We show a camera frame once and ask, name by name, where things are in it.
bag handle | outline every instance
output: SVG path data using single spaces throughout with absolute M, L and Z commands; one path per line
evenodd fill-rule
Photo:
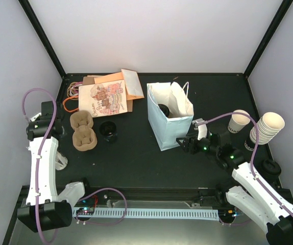
M 186 89 L 186 97 L 187 97 L 187 96 L 188 96 L 189 82 L 186 82 L 186 83 L 184 84 L 184 86 L 183 86 L 183 90 L 184 90 L 184 88 L 186 87 L 186 85 L 187 85 L 187 89 Z
M 153 104 L 155 104 L 156 106 L 158 106 L 158 107 L 159 107 L 159 105 L 158 105 L 158 104 L 156 104 L 156 103 L 153 101 L 153 99 L 151 98 L 151 95 L 150 95 L 150 89 L 151 89 L 151 86 L 150 86 L 150 87 L 149 87 L 149 89 L 148 89 L 148 95 L 149 95 L 149 97 L 150 97 L 151 101 L 153 102 Z

red wire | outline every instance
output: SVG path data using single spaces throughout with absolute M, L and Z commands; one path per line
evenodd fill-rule
M 94 198 L 94 208 L 96 208 L 96 204 L 97 204 L 97 196 L 96 196 L 96 195 L 93 195 L 92 197 Z

white wall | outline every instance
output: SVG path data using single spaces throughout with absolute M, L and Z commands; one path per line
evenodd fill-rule
M 293 194 L 293 4 L 251 74 L 250 83 L 259 111 L 274 111 L 285 119 L 285 128 L 270 147 L 282 167 L 283 187 Z
M 60 76 L 17 0 L 0 1 L 0 244 L 21 186 L 29 184 L 31 159 L 21 98 L 42 87 L 54 96 Z M 27 113 L 40 110 L 42 94 L 28 96 Z
M 244 72 L 282 0 L 30 0 L 66 72 Z

black mug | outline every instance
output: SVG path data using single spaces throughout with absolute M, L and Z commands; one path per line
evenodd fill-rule
M 107 142 L 115 142 L 117 140 L 117 127 L 112 121 L 102 123 L 99 131 Z

stacked paper cups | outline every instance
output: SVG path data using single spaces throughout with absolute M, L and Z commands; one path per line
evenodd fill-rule
M 259 145 L 267 144 L 272 138 L 274 138 L 280 130 L 285 126 L 284 119 L 277 113 L 267 112 L 257 122 L 259 129 Z M 256 130 L 253 127 L 250 131 L 250 139 L 245 142 L 245 147 L 253 151 L 254 144 L 256 142 Z

